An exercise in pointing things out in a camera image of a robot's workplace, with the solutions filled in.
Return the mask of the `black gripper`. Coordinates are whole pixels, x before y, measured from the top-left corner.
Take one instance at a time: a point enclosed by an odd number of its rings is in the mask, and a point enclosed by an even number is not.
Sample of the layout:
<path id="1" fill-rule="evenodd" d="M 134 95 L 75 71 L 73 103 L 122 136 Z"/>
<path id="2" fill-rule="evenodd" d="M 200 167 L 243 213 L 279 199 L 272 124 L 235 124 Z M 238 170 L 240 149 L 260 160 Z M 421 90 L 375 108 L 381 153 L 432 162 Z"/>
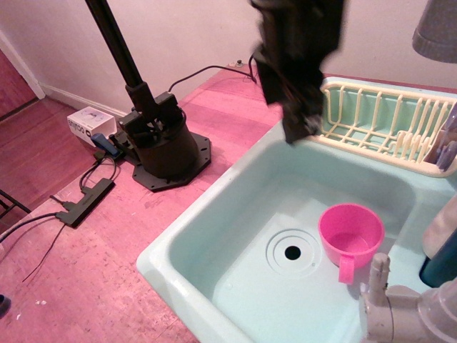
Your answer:
<path id="1" fill-rule="evenodd" d="M 338 49 L 344 1 L 251 1 L 261 15 L 253 57 L 268 105 L 281 104 L 287 144 L 321 128 L 321 64 Z"/>

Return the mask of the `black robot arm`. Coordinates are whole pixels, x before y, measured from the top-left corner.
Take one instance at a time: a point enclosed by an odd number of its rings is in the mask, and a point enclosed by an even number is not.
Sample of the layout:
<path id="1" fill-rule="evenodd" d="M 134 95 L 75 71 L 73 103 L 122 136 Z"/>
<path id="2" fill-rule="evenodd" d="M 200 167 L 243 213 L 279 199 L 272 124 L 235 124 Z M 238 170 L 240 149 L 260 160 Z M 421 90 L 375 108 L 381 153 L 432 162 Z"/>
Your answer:
<path id="1" fill-rule="evenodd" d="M 157 142 L 184 121 L 177 103 L 162 106 L 136 68 L 106 1 L 87 1 L 123 78 L 135 110 L 140 113 L 134 142 Z M 294 144 L 318 133 L 323 114 L 324 59 L 338 49 L 344 1 L 252 1 L 261 14 L 261 43 L 254 49 L 263 96 L 268 105 L 280 104 L 285 140 Z"/>

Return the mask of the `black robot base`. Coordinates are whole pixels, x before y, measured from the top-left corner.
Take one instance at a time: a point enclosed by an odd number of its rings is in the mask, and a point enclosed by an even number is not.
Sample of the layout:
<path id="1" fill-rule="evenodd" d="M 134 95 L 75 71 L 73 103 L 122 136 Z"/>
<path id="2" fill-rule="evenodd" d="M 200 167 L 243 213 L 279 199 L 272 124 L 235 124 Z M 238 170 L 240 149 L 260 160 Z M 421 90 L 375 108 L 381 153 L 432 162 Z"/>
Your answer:
<path id="1" fill-rule="evenodd" d="M 152 192 L 186 186 L 211 163 L 210 139 L 189 130 L 172 93 L 154 97 L 144 81 L 126 91 L 134 106 L 109 138 L 133 164 L 134 181 Z"/>

